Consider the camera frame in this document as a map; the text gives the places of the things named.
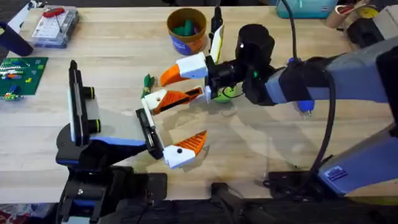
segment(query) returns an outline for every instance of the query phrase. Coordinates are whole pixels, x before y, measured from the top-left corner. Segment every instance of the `black cylinder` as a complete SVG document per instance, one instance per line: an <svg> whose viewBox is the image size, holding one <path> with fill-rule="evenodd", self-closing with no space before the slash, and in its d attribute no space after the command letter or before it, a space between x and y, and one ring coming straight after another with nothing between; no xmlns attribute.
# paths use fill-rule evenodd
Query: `black cylinder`
<svg viewBox="0 0 398 224"><path fill-rule="evenodd" d="M98 119L88 120L88 132L90 134L101 132L101 122Z"/></svg>
<svg viewBox="0 0 398 224"><path fill-rule="evenodd" d="M83 87L83 95L86 100L94 100L95 99L95 91L94 87Z"/></svg>
<svg viewBox="0 0 398 224"><path fill-rule="evenodd" d="M235 49L236 59L246 66L265 72L271 62L275 41L267 28L260 24L248 24L239 30Z"/></svg>

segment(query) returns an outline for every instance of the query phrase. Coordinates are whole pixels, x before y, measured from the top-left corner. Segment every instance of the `blue sticker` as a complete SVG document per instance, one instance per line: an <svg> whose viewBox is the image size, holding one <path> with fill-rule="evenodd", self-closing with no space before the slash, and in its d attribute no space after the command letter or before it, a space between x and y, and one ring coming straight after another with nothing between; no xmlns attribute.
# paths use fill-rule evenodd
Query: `blue sticker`
<svg viewBox="0 0 398 224"><path fill-rule="evenodd" d="M191 55L192 51L191 48L182 42L181 40L178 40L177 38L170 36L172 38L172 42L174 44L174 48L183 55Z"/></svg>
<svg viewBox="0 0 398 224"><path fill-rule="evenodd" d="M347 172L343 170L343 168L341 168L340 166L335 166L325 172L325 176L331 181L338 180L347 175L348 175Z"/></svg>

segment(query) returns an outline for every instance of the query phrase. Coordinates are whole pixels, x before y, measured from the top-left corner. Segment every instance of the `red tool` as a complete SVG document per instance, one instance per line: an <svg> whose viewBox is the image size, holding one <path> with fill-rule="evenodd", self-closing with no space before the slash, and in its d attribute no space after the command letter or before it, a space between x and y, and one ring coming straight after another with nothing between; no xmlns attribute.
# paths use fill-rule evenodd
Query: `red tool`
<svg viewBox="0 0 398 224"><path fill-rule="evenodd" d="M55 17L55 20L57 20L58 27L60 28L60 32L62 32L62 30L61 30L61 25L60 25L60 23L59 23L59 21L58 21L57 16L58 16L58 15L61 15L61 14L64 13L64 12L65 12L65 10L64 10L62 7L57 7L57 8L53 8L53 9L50 9L50 10L48 10L48 11L45 11L45 12L43 13L43 16L44 16L45 18Z"/></svg>
<svg viewBox="0 0 398 224"><path fill-rule="evenodd" d="M62 13L64 13L65 10L62 7L58 7L58 8L54 8L54 9L50 9L48 11L45 11L43 13L43 16L46 18L51 18L51 17L56 17L61 15Z"/></svg>

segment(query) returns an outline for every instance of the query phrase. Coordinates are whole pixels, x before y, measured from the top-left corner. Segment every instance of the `plastic container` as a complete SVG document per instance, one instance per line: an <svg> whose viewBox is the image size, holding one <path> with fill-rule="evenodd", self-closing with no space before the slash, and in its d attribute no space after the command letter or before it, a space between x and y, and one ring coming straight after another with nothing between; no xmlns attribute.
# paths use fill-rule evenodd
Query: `plastic container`
<svg viewBox="0 0 398 224"><path fill-rule="evenodd" d="M32 45L34 45L35 47L49 47L59 49L64 49L67 47L70 36L79 21L79 14L77 8L73 6L45 6L44 11L56 7L63 7L65 10L65 15L61 14L57 16L58 22L61 27L61 32L59 32L58 22L54 20L55 18L50 18L53 20L52 26L45 26L44 24L50 19L41 17L40 21L37 23L36 29L32 33L32 38L30 40Z"/></svg>
<svg viewBox="0 0 398 224"><path fill-rule="evenodd" d="M327 18L334 10L338 0L286 0L294 18ZM289 13L281 0L276 2L276 12L279 17L287 19Z"/></svg>
<svg viewBox="0 0 398 224"><path fill-rule="evenodd" d="M193 22L197 33L188 37L173 33L173 29L183 26L186 20ZM182 8L172 12L167 18L167 28L174 48L182 55L198 53L206 42L206 17L199 10Z"/></svg>

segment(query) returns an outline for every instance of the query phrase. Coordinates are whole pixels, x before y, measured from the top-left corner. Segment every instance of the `green object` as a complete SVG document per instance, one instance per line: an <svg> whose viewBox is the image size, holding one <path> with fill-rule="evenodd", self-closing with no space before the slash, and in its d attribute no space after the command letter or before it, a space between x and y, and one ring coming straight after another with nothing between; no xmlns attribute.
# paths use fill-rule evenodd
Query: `green object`
<svg viewBox="0 0 398 224"><path fill-rule="evenodd" d="M231 87L226 87L224 90L225 95L229 96L229 97L234 97L235 93L236 93L236 87L231 88ZM216 98L214 98L213 100L218 102L218 103L227 103L229 101L231 101L230 98L228 98L227 96L224 96L223 94L223 89L218 90L218 96Z"/></svg>
<svg viewBox="0 0 398 224"><path fill-rule="evenodd" d="M173 29L173 33L180 35L180 36L184 36L184 27L176 27Z"/></svg>
<svg viewBox="0 0 398 224"><path fill-rule="evenodd" d="M11 72L13 74L22 74L20 79L0 79L0 96L4 96L10 89L11 85L19 86L20 90L18 95L34 95L36 93L37 86L39 85L40 79L42 78L45 64L47 63L47 57L26 57L26 58L6 58L0 65L0 77L4 76L4 72L9 70L15 70Z"/></svg>
<svg viewBox="0 0 398 224"><path fill-rule="evenodd" d="M151 77L149 74L146 75L144 78L144 89L142 91L141 98L151 93L154 84L155 84L155 77Z"/></svg>
<svg viewBox="0 0 398 224"><path fill-rule="evenodd" d="M190 19L187 19L185 21L185 25L184 25L184 36L185 37L189 37L191 35L193 35L195 33L195 31L193 30L193 22Z"/></svg>

